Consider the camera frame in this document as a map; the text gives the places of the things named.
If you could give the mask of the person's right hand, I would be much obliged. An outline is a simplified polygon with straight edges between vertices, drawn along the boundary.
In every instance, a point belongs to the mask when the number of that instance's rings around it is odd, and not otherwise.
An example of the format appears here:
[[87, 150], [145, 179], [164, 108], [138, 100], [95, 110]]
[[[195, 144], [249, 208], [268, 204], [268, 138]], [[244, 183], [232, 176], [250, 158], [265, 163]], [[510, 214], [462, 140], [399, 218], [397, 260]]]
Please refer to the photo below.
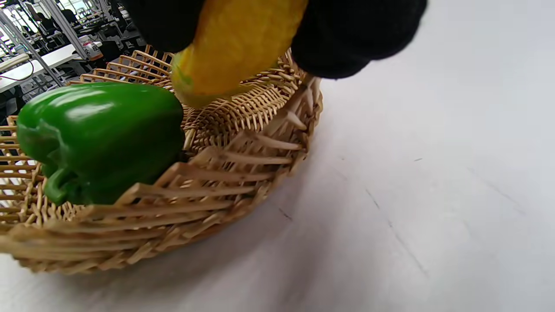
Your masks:
[[[123, 0], [137, 30], [163, 52], [193, 41], [203, 0]], [[414, 39], [426, 0], [310, 0], [293, 38], [294, 61], [327, 79], [355, 75], [369, 62], [388, 59]]]

